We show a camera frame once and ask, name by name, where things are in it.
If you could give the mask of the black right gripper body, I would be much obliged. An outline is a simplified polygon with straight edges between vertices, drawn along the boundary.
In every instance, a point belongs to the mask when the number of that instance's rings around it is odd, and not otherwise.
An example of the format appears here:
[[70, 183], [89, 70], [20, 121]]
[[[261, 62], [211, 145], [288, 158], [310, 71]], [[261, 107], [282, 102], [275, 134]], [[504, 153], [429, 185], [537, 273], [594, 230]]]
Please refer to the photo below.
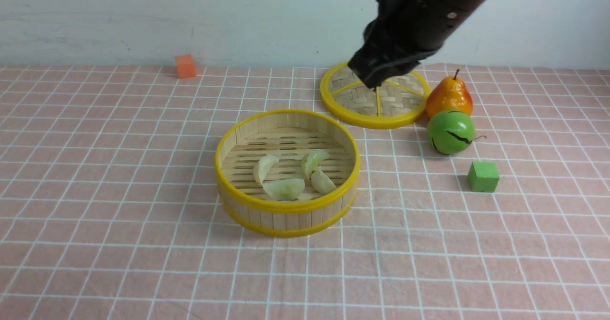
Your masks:
[[425, 28], [433, 18], [427, 0], [376, 0], [377, 17], [364, 31], [362, 48], [348, 61], [348, 67], [369, 89], [390, 77], [402, 76], [444, 44], [434, 38], [435, 29]]

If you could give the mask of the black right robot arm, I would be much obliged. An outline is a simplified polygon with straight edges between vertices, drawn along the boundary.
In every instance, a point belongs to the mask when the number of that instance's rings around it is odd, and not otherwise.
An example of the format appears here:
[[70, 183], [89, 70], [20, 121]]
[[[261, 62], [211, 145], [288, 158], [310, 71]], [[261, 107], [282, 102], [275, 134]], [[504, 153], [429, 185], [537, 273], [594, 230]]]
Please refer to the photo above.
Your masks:
[[485, 0], [376, 0], [377, 17], [348, 67], [367, 87], [412, 72]]

